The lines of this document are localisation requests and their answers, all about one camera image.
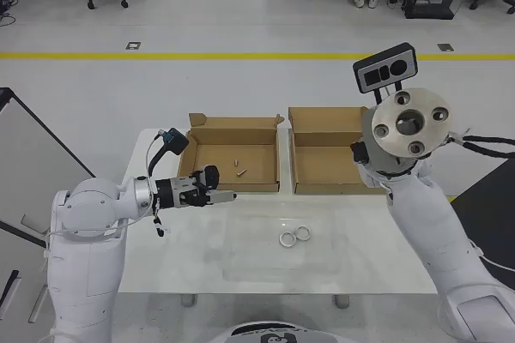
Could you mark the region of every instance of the gray floor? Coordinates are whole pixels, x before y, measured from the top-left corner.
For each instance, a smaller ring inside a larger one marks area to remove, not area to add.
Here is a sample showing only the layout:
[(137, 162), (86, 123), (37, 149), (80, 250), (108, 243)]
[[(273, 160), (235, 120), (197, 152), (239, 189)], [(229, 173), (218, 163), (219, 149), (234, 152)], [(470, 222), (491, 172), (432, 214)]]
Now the gray floor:
[(193, 308), (177, 295), (120, 294), (115, 343), (207, 342), (233, 325), (292, 322), (362, 343), (443, 343), (454, 340), (437, 323), (432, 295), (361, 295), (339, 310), (329, 296), (201, 295)]

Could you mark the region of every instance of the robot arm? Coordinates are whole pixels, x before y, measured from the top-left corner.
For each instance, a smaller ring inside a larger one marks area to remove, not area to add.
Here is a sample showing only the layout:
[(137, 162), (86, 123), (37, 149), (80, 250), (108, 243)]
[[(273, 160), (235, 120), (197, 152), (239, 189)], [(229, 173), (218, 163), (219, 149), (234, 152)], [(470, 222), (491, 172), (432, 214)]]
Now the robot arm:
[[(150, 175), (165, 152), (180, 154), (186, 146), (186, 138), (175, 129), (157, 136), (163, 136), (165, 144), (149, 165)], [(219, 177), (217, 167), (206, 165), (188, 177), (129, 178), (121, 186), (92, 178), (72, 192), (56, 194), (46, 251), (48, 289), (56, 311), (50, 336), (56, 343), (111, 342), (112, 308), (124, 271), (128, 220), (152, 214), (163, 236), (160, 209), (204, 207), (236, 198), (230, 190), (216, 190)]]
[(515, 293), (485, 269), (442, 189), (428, 178), (425, 158), (450, 134), (448, 117), (435, 119), (439, 111), (450, 113), (426, 89), (392, 94), (364, 113), (355, 162), (369, 187), (386, 189), (391, 216), (431, 276), (453, 337), (515, 342)]

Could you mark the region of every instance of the yellow floor line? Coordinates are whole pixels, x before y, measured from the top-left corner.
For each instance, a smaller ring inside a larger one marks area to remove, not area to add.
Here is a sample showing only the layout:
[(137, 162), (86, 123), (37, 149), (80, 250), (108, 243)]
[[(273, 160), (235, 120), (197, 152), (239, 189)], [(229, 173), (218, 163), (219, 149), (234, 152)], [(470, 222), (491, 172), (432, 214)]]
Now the yellow floor line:
[[(367, 52), (12, 52), (0, 59), (37, 60), (360, 60)], [(515, 53), (421, 53), (421, 61), (515, 61)]]

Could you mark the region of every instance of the open cardboard box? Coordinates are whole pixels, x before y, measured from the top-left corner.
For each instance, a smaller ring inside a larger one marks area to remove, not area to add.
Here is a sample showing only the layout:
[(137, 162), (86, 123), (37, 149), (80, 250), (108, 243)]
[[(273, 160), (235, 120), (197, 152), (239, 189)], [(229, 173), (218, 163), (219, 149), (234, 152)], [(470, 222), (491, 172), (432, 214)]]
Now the open cardboard box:
[(362, 183), (351, 143), (366, 107), (290, 107), (290, 157), (296, 194), (374, 194)]
[[(284, 118), (206, 117), (190, 113), (189, 145), (181, 155), (178, 176), (216, 165), (219, 190), (278, 192), (280, 166), (276, 127)], [(237, 177), (237, 172), (247, 171)]]

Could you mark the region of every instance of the washer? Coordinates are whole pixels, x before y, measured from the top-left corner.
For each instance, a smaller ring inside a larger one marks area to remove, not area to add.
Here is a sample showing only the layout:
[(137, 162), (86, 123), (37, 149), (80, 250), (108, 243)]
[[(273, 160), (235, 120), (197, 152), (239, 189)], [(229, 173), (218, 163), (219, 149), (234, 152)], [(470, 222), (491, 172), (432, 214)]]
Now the washer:
[(298, 238), (294, 235), (293, 232), (286, 231), (281, 233), (281, 236), (278, 238), (278, 241), (284, 248), (292, 248), (293, 246), (295, 246), (296, 242), (298, 241)]
[(311, 239), (311, 230), (307, 226), (300, 226), (294, 231), (294, 235), (300, 241), (308, 241)]

